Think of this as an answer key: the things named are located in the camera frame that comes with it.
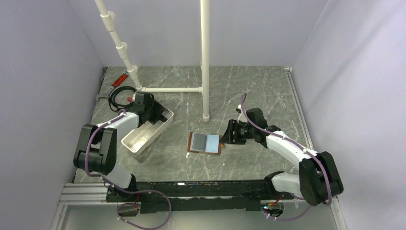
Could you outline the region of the brown leather card holder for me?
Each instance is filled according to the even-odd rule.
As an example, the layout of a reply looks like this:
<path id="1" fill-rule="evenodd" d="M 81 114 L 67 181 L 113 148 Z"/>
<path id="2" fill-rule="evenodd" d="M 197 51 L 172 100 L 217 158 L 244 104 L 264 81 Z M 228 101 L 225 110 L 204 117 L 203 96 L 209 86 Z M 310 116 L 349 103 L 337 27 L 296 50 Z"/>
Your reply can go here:
<path id="1" fill-rule="evenodd" d="M 220 155 L 224 146 L 220 143 L 221 135 L 191 132 L 188 138 L 187 152 Z"/>

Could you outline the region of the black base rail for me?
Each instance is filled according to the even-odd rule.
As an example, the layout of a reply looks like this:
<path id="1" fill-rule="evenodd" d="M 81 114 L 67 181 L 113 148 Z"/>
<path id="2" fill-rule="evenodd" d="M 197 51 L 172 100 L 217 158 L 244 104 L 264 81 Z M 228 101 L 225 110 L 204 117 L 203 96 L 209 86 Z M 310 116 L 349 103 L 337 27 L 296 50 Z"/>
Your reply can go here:
<path id="1" fill-rule="evenodd" d="M 131 203 L 142 214 L 161 211 L 231 210 L 261 211 L 270 203 L 292 200 L 288 193 L 272 192 L 262 180 L 136 182 L 127 193 L 108 187 L 108 203 Z"/>

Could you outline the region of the white plastic tray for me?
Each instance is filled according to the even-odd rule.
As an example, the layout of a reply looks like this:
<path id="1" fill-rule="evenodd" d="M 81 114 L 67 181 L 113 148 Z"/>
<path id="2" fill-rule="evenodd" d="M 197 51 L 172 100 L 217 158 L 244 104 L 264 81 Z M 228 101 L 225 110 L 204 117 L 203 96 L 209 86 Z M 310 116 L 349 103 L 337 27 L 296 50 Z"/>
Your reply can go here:
<path id="1" fill-rule="evenodd" d="M 122 145 L 132 153 L 140 155 L 172 123 L 174 113 L 168 108 L 166 109 L 170 112 L 170 118 L 166 122 L 158 121 L 154 125 L 146 122 L 123 137 L 121 140 Z"/>

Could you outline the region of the white PVC pipe frame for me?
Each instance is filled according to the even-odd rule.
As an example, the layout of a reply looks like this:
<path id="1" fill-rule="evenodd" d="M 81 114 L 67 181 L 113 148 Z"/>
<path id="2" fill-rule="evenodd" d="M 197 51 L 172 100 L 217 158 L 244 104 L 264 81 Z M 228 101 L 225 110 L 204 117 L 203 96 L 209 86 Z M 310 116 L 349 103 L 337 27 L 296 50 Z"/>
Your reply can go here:
<path id="1" fill-rule="evenodd" d="M 112 0 L 120 17 L 104 0 L 95 4 L 106 31 L 135 83 L 145 92 L 199 92 L 203 97 L 203 121 L 209 115 L 210 1 L 208 0 Z M 200 87 L 148 88 L 139 81 L 137 63 L 131 60 L 131 45 L 137 45 L 144 65 L 200 65 Z"/>

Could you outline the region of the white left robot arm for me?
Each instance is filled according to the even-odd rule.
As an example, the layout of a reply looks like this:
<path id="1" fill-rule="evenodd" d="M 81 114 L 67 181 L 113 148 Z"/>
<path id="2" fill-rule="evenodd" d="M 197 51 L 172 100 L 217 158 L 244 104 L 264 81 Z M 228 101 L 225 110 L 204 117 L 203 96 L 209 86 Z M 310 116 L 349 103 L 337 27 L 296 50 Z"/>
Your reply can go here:
<path id="1" fill-rule="evenodd" d="M 125 201 L 136 198 L 138 188 L 133 174 L 117 162 L 121 146 L 141 154 L 171 124 L 174 113 L 159 103 L 141 105 L 133 112 L 120 110 L 118 115 L 97 125 L 82 127 L 73 164 L 89 177 L 100 177 Z"/>

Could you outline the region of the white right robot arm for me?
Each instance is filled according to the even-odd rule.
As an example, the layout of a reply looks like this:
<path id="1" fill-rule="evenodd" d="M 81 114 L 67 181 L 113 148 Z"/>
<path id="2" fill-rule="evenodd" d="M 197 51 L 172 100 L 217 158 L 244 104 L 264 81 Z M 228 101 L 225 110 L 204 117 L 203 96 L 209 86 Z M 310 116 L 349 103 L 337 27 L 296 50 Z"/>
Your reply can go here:
<path id="1" fill-rule="evenodd" d="M 343 193 L 343 183 L 329 152 L 306 148 L 276 126 L 261 128 L 236 120 L 229 121 L 220 143 L 244 145 L 248 139 L 277 152 L 298 169 L 298 174 L 277 171 L 266 176 L 266 197 L 275 199 L 281 193 L 290 193 L 315 207 L 321 203 L 329 204 L 333 197 Z"/>

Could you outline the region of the light blue credit card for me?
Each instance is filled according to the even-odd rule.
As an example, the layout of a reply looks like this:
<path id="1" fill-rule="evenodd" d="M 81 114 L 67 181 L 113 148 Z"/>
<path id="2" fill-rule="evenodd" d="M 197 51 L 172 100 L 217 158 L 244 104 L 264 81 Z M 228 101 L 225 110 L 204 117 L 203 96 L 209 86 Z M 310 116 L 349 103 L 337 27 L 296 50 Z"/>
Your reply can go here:
<path id="1" fill-rule="evenodd" d="M 205 144 L 205 152 L 217 154 L 220 150 L 219 140 L 220 140 L 219 135 L 207 135 L 206 144 Z"/>

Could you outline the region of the red handled pliers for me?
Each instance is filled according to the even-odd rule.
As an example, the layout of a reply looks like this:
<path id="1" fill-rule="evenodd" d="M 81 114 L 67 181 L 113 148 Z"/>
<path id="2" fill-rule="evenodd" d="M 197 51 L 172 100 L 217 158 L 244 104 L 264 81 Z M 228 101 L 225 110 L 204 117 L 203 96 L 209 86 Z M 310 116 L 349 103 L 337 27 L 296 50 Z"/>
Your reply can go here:
<path id="1" fill-rule="evenodd" d="M 108 98 L 109 95 L 113 92 L 113 90 L 115 90 L 120 84 L 122 84 L 128 77 L 127 73 L 123 73 L 122 75 L 120 75 L 109 87 L 109 89 L 104 92 L 104 93 L 99 93 L 98 95 L 96 95 L 96 102 L 98 102 L 101 98 Z"/>

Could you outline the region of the dark grey credit card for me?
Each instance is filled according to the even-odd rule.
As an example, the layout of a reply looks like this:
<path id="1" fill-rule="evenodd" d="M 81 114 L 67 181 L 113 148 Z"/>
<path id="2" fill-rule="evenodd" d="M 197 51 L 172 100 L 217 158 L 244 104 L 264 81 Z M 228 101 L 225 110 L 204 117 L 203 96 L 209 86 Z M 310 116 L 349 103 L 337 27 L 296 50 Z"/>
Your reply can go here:
<path id="1" fill-rule="evenodd" d="M 192 133 L 192 140 L 190 145 L 191 151 L 203 152 L 205 151 L 205 144 L 206 144 L 206 134 Z"/>

